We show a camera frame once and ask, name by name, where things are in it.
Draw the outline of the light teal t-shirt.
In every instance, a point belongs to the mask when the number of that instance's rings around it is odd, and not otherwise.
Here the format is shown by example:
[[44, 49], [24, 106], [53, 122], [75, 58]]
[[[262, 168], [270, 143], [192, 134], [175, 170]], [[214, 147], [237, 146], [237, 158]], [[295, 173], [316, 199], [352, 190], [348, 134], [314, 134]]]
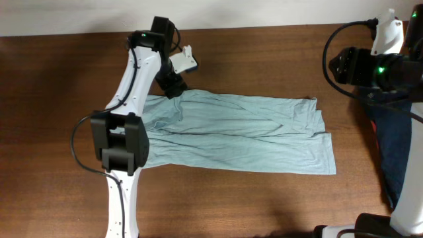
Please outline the light teal t-shirt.
[[190, 90], [150, 95], [143, 111], [147, 167], [185, 165], [260, 173], [333, 175], [336, 163], [316, 99]]

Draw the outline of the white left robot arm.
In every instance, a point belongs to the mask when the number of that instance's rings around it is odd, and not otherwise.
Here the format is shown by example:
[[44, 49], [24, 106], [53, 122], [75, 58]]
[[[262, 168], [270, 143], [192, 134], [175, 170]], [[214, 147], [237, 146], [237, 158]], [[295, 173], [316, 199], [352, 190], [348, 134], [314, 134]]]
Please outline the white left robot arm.
[[138, 237], [137, 184], [149, 155], [142, 113], [152, 82], [169, 99], [187, 85], [184, 71], [198, 62], [190, 46], [180, 46], [180, 32], [136, 31], [128, 36], [128, 62], [118, 89], [102, 112], [90, 116], [96, 158], [108, 183], [107, 237]]

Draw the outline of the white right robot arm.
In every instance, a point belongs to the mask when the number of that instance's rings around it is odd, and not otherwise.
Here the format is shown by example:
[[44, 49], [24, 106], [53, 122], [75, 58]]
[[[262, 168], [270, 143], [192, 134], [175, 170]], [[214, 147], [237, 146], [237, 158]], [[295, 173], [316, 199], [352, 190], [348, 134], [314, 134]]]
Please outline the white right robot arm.
[[422, 6], [415, 5], [404, 25], [393, 10], [363, 21], [371, 30], [371, 49], [344, 48], [323, 58], [323, 75], [338, 92], [357, 88], [357, 100], [377, 137], [388, 216], [360, 214], [351, 225], [319, 225], [314, 237], [422, 236]]

